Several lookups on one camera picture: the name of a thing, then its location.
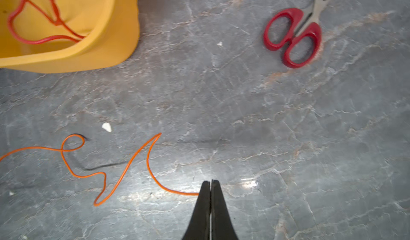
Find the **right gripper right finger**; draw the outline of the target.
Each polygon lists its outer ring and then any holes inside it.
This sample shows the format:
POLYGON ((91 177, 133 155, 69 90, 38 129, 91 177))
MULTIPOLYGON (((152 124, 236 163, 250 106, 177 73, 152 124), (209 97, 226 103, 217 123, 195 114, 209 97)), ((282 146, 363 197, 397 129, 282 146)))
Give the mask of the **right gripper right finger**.
POLYGON ((218 180, 211 182, 211 239, 238 240, 218 180))

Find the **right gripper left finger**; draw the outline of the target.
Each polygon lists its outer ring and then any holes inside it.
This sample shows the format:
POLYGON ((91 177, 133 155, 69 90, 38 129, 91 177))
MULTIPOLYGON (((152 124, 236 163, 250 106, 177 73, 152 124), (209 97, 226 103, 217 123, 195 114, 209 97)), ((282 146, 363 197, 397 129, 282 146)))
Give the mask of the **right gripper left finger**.
POLYGON ((204 181, 183 240, 210 240, 211 189, 204 181))

